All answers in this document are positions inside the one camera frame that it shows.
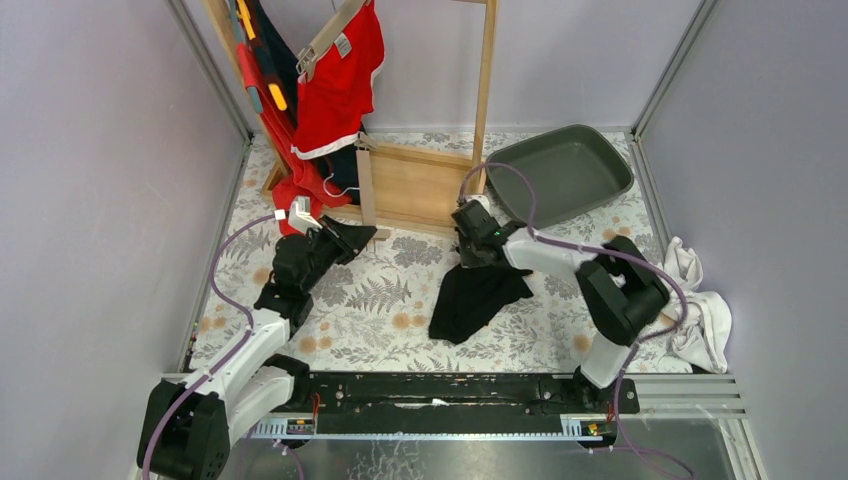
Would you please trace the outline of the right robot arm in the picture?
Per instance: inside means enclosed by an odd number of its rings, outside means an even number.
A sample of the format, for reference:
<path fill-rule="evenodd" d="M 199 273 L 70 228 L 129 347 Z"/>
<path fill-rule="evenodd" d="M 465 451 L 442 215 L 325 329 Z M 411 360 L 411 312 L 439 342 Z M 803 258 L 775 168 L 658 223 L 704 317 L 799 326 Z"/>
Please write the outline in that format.
<path fill-rule="evenodd" d="M 521 222 L 500 224 L 478 200 L 462 202 L 452 219 L 462 266 L 539 272 L 576 283 L 597 331 L 577 374 L 597 389 L 621 375 L 642 331 L 679 289 L 625 236 L 599 247 L 547 237 Z"/>

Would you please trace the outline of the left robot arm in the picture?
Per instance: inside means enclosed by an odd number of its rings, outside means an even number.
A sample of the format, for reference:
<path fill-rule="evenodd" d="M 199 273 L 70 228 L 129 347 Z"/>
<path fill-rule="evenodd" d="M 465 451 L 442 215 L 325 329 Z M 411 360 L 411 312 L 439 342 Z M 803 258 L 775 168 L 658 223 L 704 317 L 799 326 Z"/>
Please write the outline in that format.
<path fill-rule="evenodd" d="M 232 447 L 267 414 L 307 399 L 308 367 L 275 364 L 276 353 L 305 323 L 311 290 L 334 265 L 354 260 L 377 229 L 323 216 L 282 237 L 246 323 L 209 362 L 174 383 L 163 380 L 146 407 L 137 466 L 144 479 L 216 479 Z"/>

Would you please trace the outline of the beige clip hanger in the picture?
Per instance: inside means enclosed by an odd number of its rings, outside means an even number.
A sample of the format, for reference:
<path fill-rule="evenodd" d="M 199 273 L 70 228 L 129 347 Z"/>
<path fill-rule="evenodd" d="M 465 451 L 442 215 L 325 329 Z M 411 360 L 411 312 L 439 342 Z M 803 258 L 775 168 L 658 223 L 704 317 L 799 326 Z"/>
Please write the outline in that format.
<path fill-rule="evenodd" d="M 317 61 L 334 45 L 362 7 L 370 3 L 371 0 L 345 0 L 312 41 L 298 53 L 297 71 L 305 76 L 306 81 L 312 79 Z"/>

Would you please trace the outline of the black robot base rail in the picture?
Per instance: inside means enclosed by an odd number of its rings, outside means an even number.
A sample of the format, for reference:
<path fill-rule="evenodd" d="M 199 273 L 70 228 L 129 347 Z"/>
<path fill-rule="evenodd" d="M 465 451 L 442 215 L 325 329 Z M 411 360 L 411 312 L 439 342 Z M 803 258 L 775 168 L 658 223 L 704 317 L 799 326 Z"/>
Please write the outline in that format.
<path fill-rule="evenodd" d="M 569 375 L 316 371 L 275 413 L 322 435 L 562 436 L 602 439 L 635 415 L 631 380 L 596 389 Z"/>

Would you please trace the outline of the red white-trimmed underwear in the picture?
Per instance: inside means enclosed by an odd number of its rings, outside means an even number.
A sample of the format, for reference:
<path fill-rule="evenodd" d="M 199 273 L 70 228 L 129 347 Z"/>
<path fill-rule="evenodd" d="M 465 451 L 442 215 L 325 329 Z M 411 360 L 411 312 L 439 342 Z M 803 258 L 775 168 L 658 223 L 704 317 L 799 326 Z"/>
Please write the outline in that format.
<path fill-rule="evenodd" d="M 374 111 L 374 81 L 384 62 L 382 28 L 371 1 L 317 61 L 312 79 L 299 74 L 291 147 L 297 157 L 309 160 L 354 143 L 362 117 Z"/>

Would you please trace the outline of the black underwear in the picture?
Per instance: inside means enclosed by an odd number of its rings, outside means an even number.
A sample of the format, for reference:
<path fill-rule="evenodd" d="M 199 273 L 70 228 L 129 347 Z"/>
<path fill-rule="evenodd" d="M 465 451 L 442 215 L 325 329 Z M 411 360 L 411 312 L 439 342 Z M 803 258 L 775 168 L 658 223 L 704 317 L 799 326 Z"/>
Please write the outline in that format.
<path fill-rule="evenodd" d="M 442 279 L 428 327 L 433 340 L 458 345 L 487 326 L 507 305 L 533 297 L 531 270 L 456 265 Z"/>

